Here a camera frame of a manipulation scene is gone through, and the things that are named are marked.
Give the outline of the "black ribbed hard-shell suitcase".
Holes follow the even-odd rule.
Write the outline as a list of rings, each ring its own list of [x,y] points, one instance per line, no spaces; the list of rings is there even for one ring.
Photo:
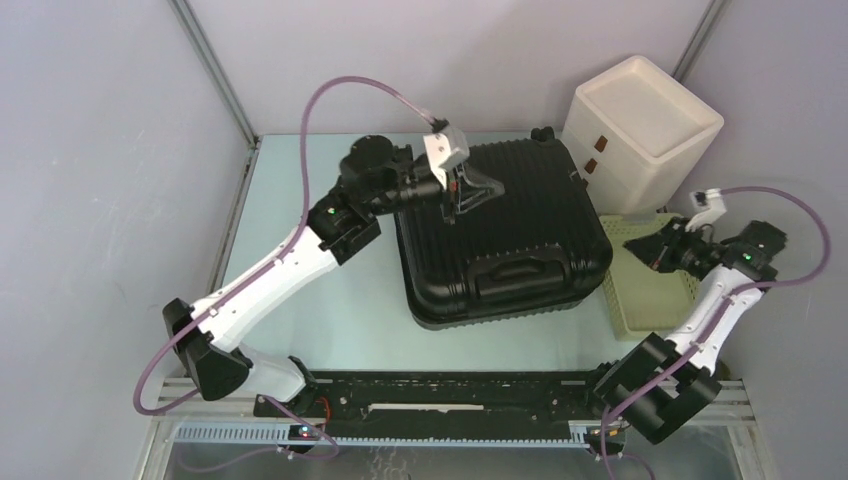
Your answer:
[[[407,304],[443,330],[579,305],[613,247],[572,156],[550,127],[472,147],[469,165],[504,195],[443,221],[436,207],[395,215]]]

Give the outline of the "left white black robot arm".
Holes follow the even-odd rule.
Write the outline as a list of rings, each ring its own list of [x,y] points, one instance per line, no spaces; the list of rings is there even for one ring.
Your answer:
[[[463,133],[451,128],[424,138],[425,152],[368,135],[339,163],[329,192],[268,255],[219,290],[163,310],[174,349],[200,397],[221,400],[243,390],[270,396],[292,416],[316,403],[309,370],[296,357],[244,344],[247,334],[294,293],[357,255],[381,233],[378,219],[436,206],[445,222],[504,194],[503,184],[470,163]]]

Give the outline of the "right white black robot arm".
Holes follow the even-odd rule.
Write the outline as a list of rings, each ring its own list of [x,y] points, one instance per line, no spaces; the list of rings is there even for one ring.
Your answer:
[[[585,411],[623,419],[658,444],[717,397],[718,354],[740,319],[769,289],[773,258],[788,237],[753,220],[728,239],[713,242],[674,217],[658,232],[625,242],[625,249],[658,273],[685,272],[699,280],[695,305],[666,337],[649,334],[626,356],[600,365],[581,392]]]

